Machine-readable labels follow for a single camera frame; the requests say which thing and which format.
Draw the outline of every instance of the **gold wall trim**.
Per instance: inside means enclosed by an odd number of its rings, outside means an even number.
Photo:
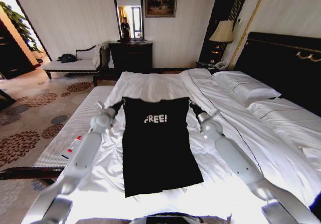
[[[315,50],[315,49],[310,49],[310,48],[304,48],[304,47],[297,47],[297,46],[285,45],[285,44],[276,43],[276,42],[266,42],[266,41],[251,39],[251,38],[248,38],[248,40],[255,41],[255,42],[268,43],[268,44],[277,45],[277,46],[282,46],[282,47],[290,47],[290,48],[294,48],[294,49],[298,49],[298,50],[303,50],[303,51],[321,53],[320,50]]]
[[[242,42],[243,42],[243,40],[244,40],[244,38],[245,38],[245,36],[246,36],[249,28],[250,28],[250,25],[252,24],[252,21],[253,21],[253,19],[254,19],[254,16],[255,16],[257,10],[259,9],[261,2],[262,2],[262,0],[258,0],[258,2],[257,2],[257,4],[256,4],[256,7],[255,7],[255,9],[254,9],[254,11],[253,11],[253,13],[252,13],[252,15],[251,15],[251,18],[250,18],[249,22],[247,23],[247,26],[246,26],[246,28],[245,28],[245,30],[244,30],[244,32],[243,32],[243,35],[242,35],[242,37],[241,37],[241,39],[240,39],[240,41],[239,41],[239,44],[237,45],[237,47],[236,47],[236,49],[235,49],[235,51],[234,51],[234,54],[233,54],[233,56],[232,56],[232,59],[231,59],[231,61],[230,61],[230,63],[229,63],[229,66],[228,66],[228,69],[229,69],[229,70],[231,70],[231,69],[233,68],[233,61],[234,61],[234,59],[235,59],[235,57],[236,57],[237,52],[238,52],[239,49],[241,48]]]

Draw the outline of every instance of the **black bag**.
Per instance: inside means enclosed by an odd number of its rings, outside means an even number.
[[[75,62],[77,61],[77,58],[72,54],[62,54],[61,57],[58,57],[57,61],[61,61],[61,63]]]

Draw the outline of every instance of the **table lamp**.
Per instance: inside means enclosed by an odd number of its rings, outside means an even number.
[[[220,21],[213,35],[209,38],[212,42],[233,41],[233,21]]]
[[[230,43],[233,41],[233,21],[220,21],[213,35],[209,38],[210,41],[220,43]],[[214,50],[211,50],[212,59],[210,63],[214,64],[221,61],[226,44],[218,44]]]

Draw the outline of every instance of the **lampshade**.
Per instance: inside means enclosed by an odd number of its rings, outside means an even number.
[[[214,34],[210,37],[213,42],[232,42],[233,41],[233,21],[220,21]]]

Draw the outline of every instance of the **patterned carpet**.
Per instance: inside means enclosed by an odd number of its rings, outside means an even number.
[[[98,84],[115,83],[104,80]],[[49,80],[41,68],[11,80],[0,80],[0,89],[17,100],[0,111],[0,170],[32,166],[93,87],[90,75],[53,72]],[[0,181],[0,222],[20,223],[44,187],[38,180]],[[216,217],[207,217],[205,221],[228,223]],[[93,219],[78,223],[128,222]]]

